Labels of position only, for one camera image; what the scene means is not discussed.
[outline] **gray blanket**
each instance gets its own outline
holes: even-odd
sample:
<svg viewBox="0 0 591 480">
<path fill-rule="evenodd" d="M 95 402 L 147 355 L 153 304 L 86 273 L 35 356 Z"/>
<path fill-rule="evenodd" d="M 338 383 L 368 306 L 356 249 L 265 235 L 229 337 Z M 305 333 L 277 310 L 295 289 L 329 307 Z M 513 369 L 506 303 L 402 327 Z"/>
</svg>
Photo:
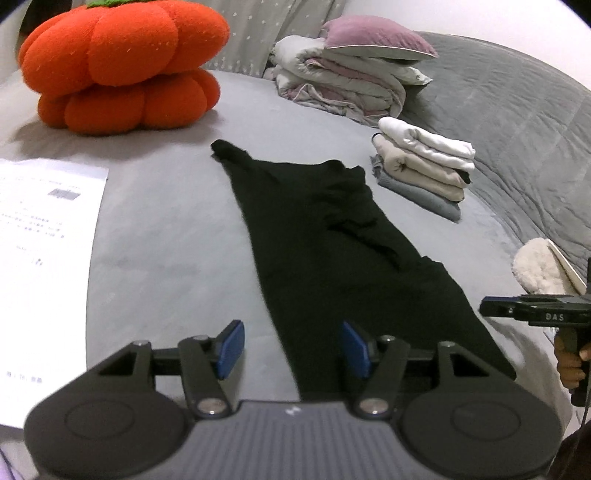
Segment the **gray blanket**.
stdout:
<svg viewBox="0 0 591 480">
<path fill-rule="evenodd" d="M 591 92 L 509 48 L 421 34 L 440 58 L 401 119 L 476 149 L 476 193 L 522 243 L 554 241 L 580 274 L 591 255 Z"/>
</svg>

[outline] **orange pumpkin plush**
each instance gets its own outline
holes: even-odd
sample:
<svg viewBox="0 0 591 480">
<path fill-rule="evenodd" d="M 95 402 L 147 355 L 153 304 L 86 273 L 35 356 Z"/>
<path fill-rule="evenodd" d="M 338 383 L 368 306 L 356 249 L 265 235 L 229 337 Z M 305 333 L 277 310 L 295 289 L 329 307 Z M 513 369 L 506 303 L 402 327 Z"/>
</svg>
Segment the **orange pumpkin plush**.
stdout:
<svg viewBox="0 0 591 480">
<path fill-rule="evenodd" d="M 200 66 L 229 36 L 204 5 L 101 0 L 41 24 L 18 60 L 50 127 L 88 135 L 178 128 L 217 104 L 219 84 Z"/>
</svg>

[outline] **finger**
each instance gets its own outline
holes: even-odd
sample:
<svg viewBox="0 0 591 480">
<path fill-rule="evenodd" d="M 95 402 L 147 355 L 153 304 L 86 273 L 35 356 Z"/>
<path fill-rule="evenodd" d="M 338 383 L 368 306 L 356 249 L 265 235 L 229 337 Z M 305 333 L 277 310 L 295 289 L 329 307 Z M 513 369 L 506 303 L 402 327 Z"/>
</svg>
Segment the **finger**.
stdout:
<svg viewBox="0 0 591 480">
<path fill-rule="evenodd" d="M 554 352 L 556 360 L 558 360 L 558 367 L 562 368 L 581 368 L 583 362 L 580 357 L 570 352 Z"/>
<path fill-rule="evenodd" d="M 589 342 L 587 345 L 585 345 L 583 348 L 581 348 L 581 351 L 579 352 L 581 358 L 583 360 L 585 360 L 586 362 L 588 362 L 589 360 L 591 360 L 591 342 Z"/>
<path fill-rule="evenodd" d="M 560 332 L 554 337 L 554 349 L 558 351 L 564 350 L 564 342 L 560 337 Z"/>
<path fill-rule="evenodd" d="M 574 390 L 575 388 L 579 387 L 579 382 L 576 382 L 576 383 L 562 382 L 562 385 L 564 386 L 564 388 L 568 388 L 569 390 Z"/>
<path fill-rule="evenodd" d="M 560 379 L 563 382 L 580 382 L 584 380 L 585 374 L 580 368 L 560 368 L 558 367 L 558 373 L 560 374 Z"/>
</svg>

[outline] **white folded shirt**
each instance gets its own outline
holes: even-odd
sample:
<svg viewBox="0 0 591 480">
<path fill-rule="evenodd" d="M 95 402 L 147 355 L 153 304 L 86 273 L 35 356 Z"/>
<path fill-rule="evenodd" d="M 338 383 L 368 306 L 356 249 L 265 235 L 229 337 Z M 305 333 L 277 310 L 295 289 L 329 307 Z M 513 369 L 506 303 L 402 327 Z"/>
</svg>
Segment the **white folded shirt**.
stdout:
<svg viewBox="0 0 591 480">
<path fill-rule="evenodd" d="M 468 142 L 429 133 L 391 116 L 381 118 L 378 128 L 399 147 L 437 164 L 468 172 L 475 169 L 472 160 L 476 151 Z"/>
</svg>

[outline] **metal screw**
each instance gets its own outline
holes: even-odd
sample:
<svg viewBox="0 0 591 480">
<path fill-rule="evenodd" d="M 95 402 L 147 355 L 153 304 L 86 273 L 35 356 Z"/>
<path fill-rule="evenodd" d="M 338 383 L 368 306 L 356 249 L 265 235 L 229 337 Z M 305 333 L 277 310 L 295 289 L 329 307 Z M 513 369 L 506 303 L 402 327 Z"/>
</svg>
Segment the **metal screw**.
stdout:
<svg viewBox="0 0 591 480">
<path fill-rule="evenodd" d="M 366 398 L 359 402 L 359 408 L 370 415 L 381 415 L 388 410 L 388 402 L 381 398 Z"/>
<path fill-rule="evenodd" d="M 199 411 L 206 415 L 218 415 L 225 411 L 227 407 L 226 402 L 219 398 L 204 398 L 197 404 Z"/>
</svg>

